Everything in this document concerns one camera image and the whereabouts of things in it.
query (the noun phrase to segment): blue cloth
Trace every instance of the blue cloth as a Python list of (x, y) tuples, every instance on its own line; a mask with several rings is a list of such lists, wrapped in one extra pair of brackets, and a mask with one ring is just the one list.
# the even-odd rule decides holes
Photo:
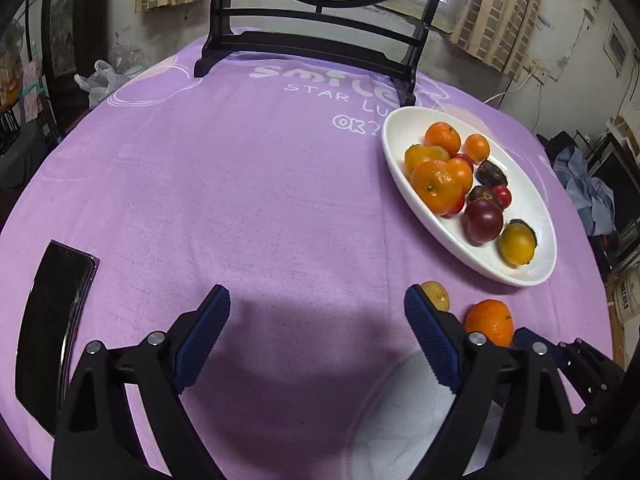
[(588, 236), (615, 231), (613, 191), (599, 178), (589, 176), (582, 152), (567, 146), (554, 162), (554, 172), (571, 197)]

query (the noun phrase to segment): smartphone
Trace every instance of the smartphone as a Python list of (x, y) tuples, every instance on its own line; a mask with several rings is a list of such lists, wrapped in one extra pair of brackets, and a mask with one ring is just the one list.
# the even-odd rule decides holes
[(51, 241), (22, 316), (15, 361), (15, 396), (50, 434), (69, 382), (69, 361), (98, 259)]

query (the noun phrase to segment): white plastic bag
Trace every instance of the white plastic bag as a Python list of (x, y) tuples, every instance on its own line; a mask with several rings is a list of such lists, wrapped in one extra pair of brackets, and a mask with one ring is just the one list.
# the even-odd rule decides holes
[(106, 61), (99, 59), (94, 66), (95, 73), (88, 78), (79, 74), (74, 76), (78, 86), (85, 92), (89, 92), (89, 108), (91, 110), (129, 81), (129, 77), (116, 74), (113, 66)]

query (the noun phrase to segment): white bowl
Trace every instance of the white bowl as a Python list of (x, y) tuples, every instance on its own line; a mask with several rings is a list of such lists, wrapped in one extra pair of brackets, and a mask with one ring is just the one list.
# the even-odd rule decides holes
[(469, 135), (478, 133), (463, 121), (428, 108), (398, 108), (385, 120), (382, 127), (382, 146), (386, 163), (404, 200), (436, 240), (466, 266), (492, 280), (514, 286), (534, 286), (543, 283), (553, 272), (558, 255), (556, 232), (551, 217), (529, 177), (491, 139), (487, 139), (491, 146), (489, 160), (504, 171), (513, 195), (513, 202), (503, 213), (504, 222), (506, 224), (511, 219), (520, 218), (532, 227), (538, 238), (536, 253), (529, 265), (517, 268), (508, 266), (498, 254), (495, 240), (481, 246), (470, 244), (460, 223), (462, 213), (453, 218), (434, 215), (409, 184), (409, 180), (404, 176), (404, 152), (412, 144), (423, 143), (427, 128), (438, 121), (451, 124), (460, 134), (463, 144)]

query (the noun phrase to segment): silver bolt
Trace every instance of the silver bolt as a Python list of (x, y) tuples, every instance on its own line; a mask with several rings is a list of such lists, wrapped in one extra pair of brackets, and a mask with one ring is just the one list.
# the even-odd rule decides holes
[(531, 348), (533, 348), (533, 351), (538, 355), (546, 354), (546, 345), (543, 342), (536, 341), (531, 345)]
[(469, 341), (476, 346), (482, 346), (486, 343), (486, 336), (482, 332), (472, 332), (469, 334)]
[(88, 354), (95, 354), (102, 348), (102, 343), (100, 341), (91, 341), (84, 349)]
[(152, 332), (146, 337), (146, 342), (152, 346), (158, 346), (164, 341), (164, 332)]

